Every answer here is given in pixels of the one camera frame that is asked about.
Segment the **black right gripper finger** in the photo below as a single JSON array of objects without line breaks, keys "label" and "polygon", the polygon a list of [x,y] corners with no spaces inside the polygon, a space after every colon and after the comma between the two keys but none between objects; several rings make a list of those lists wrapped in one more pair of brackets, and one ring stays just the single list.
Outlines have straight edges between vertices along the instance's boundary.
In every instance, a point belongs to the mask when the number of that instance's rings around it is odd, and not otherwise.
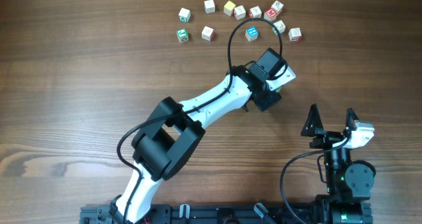
[{"label": "black right gripper finger", "polygon": [[346,131],[355,130],[355,121],[358,120],[355,111],[352,108],[348,108],[346,112]]},{"label": "black right gripper finger", "polygon": [[324,134],[324,127],[320,119],[318,107],[314,103],[309,109],[309,114],[301,131],[301,136],[318,136],[321,134]]}]

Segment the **green letter I block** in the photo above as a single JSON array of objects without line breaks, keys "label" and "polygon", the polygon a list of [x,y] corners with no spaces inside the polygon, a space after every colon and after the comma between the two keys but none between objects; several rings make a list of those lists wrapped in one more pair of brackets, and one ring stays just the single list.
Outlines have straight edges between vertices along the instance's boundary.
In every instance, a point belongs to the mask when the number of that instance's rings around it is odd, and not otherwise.
[{"label": "green letter I block", "polygon": [[275,22],[274,26],[275,28],[273,28],[272,30],[275,34],[278,34],[278,33],[282,34],[286,30],[286,25],[284,24],[282,20]]}]

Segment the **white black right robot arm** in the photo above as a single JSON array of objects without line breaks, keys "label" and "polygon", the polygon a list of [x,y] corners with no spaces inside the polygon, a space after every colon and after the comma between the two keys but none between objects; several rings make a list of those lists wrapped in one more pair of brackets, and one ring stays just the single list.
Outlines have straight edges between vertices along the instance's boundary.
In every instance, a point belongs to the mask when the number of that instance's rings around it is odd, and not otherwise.
[{"label": "white black right robot arm", "polygon": [[367,201],[371,198],[376,169],[367,161],[352,160],[351,151],[362,148],[373,138],[374,126],[359,119],[349,108],[343,131],[324,130],[317,105],[312,104],[301,135],[313,139],[311,148],[324,151],[321,157],[325,174],[320,174],[320,179],[326,184],[328,193],[316,196],[311,204],[309,221],[372,223],[372,209]]}]

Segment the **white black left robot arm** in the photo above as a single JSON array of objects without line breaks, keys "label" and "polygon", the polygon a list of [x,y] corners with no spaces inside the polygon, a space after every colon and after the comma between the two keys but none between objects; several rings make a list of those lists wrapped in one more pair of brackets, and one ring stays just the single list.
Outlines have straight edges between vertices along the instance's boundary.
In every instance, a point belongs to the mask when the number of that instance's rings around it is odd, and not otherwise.
[{"label": "white black left robot arm", "polygon": [[124,135],[133,135],[133,169],[124,194],[110,204],[116,223],[141,223],[162,181],[172,178],[189,160],[213,122],[253,101],[264,111],[280,101],[282,86],[295,79],[286,60],[269,48],[258,61],[230,67],[215,87],[177,103],[163,99],[146,122]]}]

